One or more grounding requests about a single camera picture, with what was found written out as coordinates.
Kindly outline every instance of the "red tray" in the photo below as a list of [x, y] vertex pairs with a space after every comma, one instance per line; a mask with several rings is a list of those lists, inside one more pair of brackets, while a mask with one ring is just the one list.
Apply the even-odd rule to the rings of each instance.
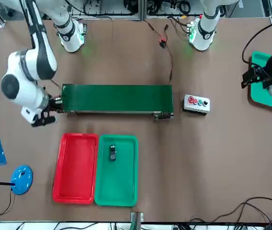
[[55, 202], [86, 205], [92, 203], [97, 151], [96, 134], [63, 134], [53, 187]]

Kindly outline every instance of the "red button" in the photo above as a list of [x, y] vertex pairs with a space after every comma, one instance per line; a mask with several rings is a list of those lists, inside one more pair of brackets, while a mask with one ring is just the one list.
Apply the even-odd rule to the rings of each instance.
[[192, 103], [193, 103], [193, 100], [194, 100], [194, 98], [193, 98], [192, 96], [189, 96], [188, 102], [192, 104]]

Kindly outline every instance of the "green platform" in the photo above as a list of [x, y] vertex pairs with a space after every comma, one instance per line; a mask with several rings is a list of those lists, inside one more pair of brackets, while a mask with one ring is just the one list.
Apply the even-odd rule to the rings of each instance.
[[171, 85], [74, 85], [62, 88], [64, 112], [173, 115]]
[[[253, 52], [252, 62], [264, 67], [271, 55], [262, 52]], [[250, 86], [251, 99], [260, 104], [272, 107], [272, 96], [270, 96], [267, 89], [263, 89], [262, 82], [253, 83]]]
[[[110, 159], [109, 147], [116, 148]], [[95, 202], [103, 206], [131, 207], [138, 198], [138, 140], [135, 136], [101, 135], [95, 183]]]

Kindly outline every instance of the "desk lamp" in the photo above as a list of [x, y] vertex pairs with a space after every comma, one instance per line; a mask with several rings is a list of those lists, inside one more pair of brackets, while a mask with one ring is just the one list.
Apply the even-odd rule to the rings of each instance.
[[[0, 165], [7, 164], [6, 157], [0, 142]], [[28, 165], [17, 167], [12, 176], [10, 183], [0, 182], [0, 185], [11, 186], [11, 190], [16, 195], [22, 195], [28, 192], [33, 182], [33, 172]]]

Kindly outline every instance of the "control panel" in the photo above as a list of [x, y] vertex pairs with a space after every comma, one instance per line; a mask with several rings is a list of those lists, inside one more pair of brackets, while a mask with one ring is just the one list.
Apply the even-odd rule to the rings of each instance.
[[210, 111], [210, 100], [205, 97], [186, 94], [183, 102], [183, 111], [206, 115]]

